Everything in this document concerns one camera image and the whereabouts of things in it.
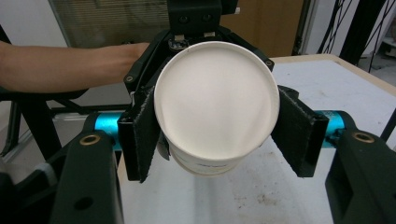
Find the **table top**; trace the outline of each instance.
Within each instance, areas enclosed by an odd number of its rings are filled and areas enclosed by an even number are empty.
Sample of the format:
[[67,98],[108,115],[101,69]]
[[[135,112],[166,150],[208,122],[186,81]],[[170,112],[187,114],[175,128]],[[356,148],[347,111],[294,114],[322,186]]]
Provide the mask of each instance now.
[[[332,55],[274,58],[278,85],[314,110],[345,110],[358,128],[380,135],[396,88]],[[389,145],[396,145],[395,133]],[[126,223],[332,223],[324,187],[334,148],[323,148],[314,177],[299,178],[271,138],[229,173],[201,177],[156,152],[146,182],[119,167]]]

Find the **cup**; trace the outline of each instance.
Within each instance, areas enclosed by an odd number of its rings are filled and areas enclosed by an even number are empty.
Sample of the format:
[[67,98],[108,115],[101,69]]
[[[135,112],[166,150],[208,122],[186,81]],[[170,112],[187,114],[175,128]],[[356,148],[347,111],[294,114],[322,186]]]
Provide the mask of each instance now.
[[196,175],[220,175],[271,134],[279,93],[255,54],[213,41],[184,49],[165,66],[154,106],[177,163]]

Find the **blue metallic cylinder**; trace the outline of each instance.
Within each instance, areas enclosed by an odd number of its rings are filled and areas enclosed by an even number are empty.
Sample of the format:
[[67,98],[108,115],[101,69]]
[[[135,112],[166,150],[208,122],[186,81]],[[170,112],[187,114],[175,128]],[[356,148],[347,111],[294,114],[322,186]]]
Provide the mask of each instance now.
[[322,147],[333,147],[327,139],[332,138],[335,132],[339,129],[345,129],[345,123],[341,115],[337,111],[333,110],[318,110],[315,113],[324,115],[329,119],[329,124],[327,125],[325,138]]
[[102,113],[95,122],[95,130],[102,130],[114,139],[113,150],[115,151],[121,151],[119,126],[117,124],[121,114],[121,112]]

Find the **forearm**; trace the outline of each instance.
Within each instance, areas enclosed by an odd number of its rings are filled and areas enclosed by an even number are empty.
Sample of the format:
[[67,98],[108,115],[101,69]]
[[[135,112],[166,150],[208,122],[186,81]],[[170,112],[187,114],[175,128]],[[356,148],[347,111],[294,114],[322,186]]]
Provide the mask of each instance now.
[[122,82],[147,46],[66,49],[1,44],[0,86],[23,92],[76,91]]

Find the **brown cabinet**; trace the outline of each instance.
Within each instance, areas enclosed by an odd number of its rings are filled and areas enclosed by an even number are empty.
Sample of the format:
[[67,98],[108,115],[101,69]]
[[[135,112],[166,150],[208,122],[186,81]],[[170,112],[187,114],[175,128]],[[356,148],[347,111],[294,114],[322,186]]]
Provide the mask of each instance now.
[[238,15],[221,17],[231,29],[268,57],[290,56],[304,0],[239,0]]

